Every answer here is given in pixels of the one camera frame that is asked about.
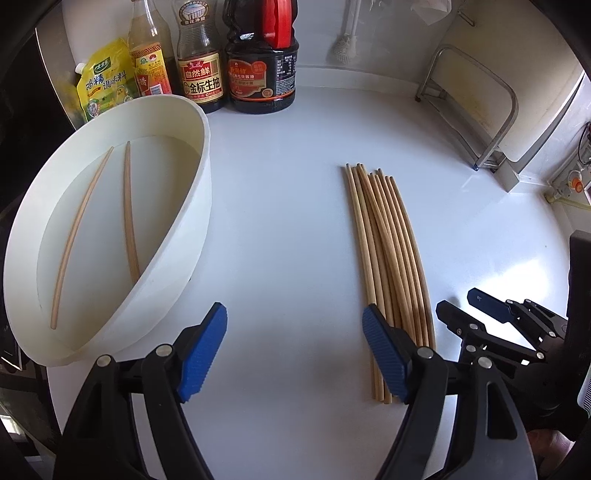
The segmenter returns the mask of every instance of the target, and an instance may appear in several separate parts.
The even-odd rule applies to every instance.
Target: metal rack
[[[509,96],[511,97],[511,111],[509,113],[509,116],[507,117],[507,119],[505,120],[505,122],[503,123],[503,125],[501,126],[499,131],[497,132],[497,134],[494,136],[494,138],[492,138],[492,141],[484,147],[484,151],[480,154],[478,154],[476,151],[474,151],[474,149],[472,148],[472,146],[470,146],[468,140],[466,139],[466,137],[468,137],[468,136],[472,136],[475,138],[480,138],[480,136],[476,132],[460,131],[460,129],[457,126],[452,125],[452,123],[450,123],[450,121],[448,119],[446,119],[446,117],[441,109],[441,104],[438,103],[438,100],[441,101],[442,99],[444,99],[445,96],[447,95],[447,93],[444,90],[441,90],[439,95],[437,95],[437,96],[426,94],[427,86],[429,84],[429,81],[431,80],[431,76],[433,74],[433,71],[435,70],[437,63],[439,62],[439,58],[441,57],[441,54],[446,50],[450,50],[452,52],[455,52],[457,55],[459,55],[463,59],[467,60],[468,62],[472,63],[474,66],[478,67],[480,70],[482,70],[484,73],[486,73],[490,78],[492,78],[499,85],[501,85],[507,91],[507,93],[509,93]],[[498,168],[499,167],[498,163],[491,160],[491,156],[495,151],[499,151],[498,150],[499,144],[501,143],[503,138],[505,138],[507,132],[513,126],[513,123],[515,123],[515,119],[517,118],[517,115],[519,113],[519,103],[517,101],[517,95],[515,94],[515,91],[507,84],[507,82],[505,82],[503,79],[501,79],[491,69],[485,67],[482,63],[480,63],[478,60],[476,60],[475,58],[468,55],[463,50],[460,50],[459,48],[457,48],[453,45],[450,45],[450,44],[443,44],[436,50],[435,54],[433,55],[433,59],[431,60],[431,64],[429,66],[429,71],[427,73],[427,76],[423,80],[421,86],[418,88],[415,100],[417,102],[420,102],[421,100],[426,100],[431,106],[433,106],[433,108],[435,108],[435,110],[438,111],[438,113],[441,115],[441,117],[446,121],[446,123],[450,127],[454,136],[460,141],[460,143],[464,146],[466,151],[470,154],[470,156],[474,160],[473,165],[471,165],[472,168],[474,168],[474,170],[479,170],[480,168]]]

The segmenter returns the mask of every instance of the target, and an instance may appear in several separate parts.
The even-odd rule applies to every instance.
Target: green logo
[[[111,68],[111,57],[107,57],[103,61],[97,63],[92,70],[94,71],[95,75],[99,74],[100,72],[104,72],[106,69]]]

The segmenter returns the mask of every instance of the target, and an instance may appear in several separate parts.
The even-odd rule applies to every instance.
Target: black cable
[[[585,133],[589,132],[589,125],[591,125],[591,122],[587,122],[585,124],[585,128],[583,128],[583,133],[581,134],[581,138],[579,139],[579,147],[577,148],[577,155],[579,156],[579,162],[581,162],[585,166],[591,165],[591,158],[589,159],[588,162],[584,162],[583,160],[581,160],[581,144],[583,143],[583,138],[585,136]],[[587,136],[587,139],[589,141],[591,141],[591,138],[589,138],[589,137],[590,137],[590,135]]]

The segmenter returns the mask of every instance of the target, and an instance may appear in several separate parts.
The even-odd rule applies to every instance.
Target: barcode
[[[162,95],[162,87],[160,86],[160,84],[158,85],[154,85],[153,87],[150,87],[150,94],[152,95]]]

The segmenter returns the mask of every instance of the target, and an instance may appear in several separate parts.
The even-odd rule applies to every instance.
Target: chopstick
[[[134,216],[131,207],[131,142],[125,146],[125,161],[123,167],[123,198],[124,198],[124,225],[125,225],[125,249],[129,262],[129,273],[134,285],[141,275],[139,271],[138,251],[135,245]]]
[[[403,328],[417,346],[435,347],[431,304],[423,266],[408,214],[394,179],[381,170],[368,175],[363,165],[346,166],[357,226],[365,293],[390,326]],[[372,360],[372,393],[392,402]]]
[[[72,228],[70,229],[70,234],[68,235],[68,239],[66,241],[66,246],[64,248],[64,252],[61,256],[60,268],[57,272],[57,281],[56,281],[56,288],[53,293],[53,302],[51,305],[51,322],[50,328],[55,330],[57,328],[57,315],[60,310],[60,299],[61,299],[61,289],[64,286],[64,278],[66,276],[66,268],[68,265],[68,261],[70,259],[70,254],[72,253],[72,247],[74,246],[74,239],[76,238],[76,234],[78,233],[78,229],[80,228],[80,222],[82,221],[82,216],[86,210],[86,206],[88,205],[88,201],[90,200],[90,196],[96,187],[96,183],[99,181],[100,174],[103,173],[105,169],[105,165],[109,157],[113,153],[114,147],[111,147],[103,160],[100,162],[99,168],[96,169],[95,175],[92,177],[88,188],[86,189],[86,193],[82,198],[82,202],[78,207],[78,211],[76,212],[76,216],[74,217],[74,222],[72,223]]]

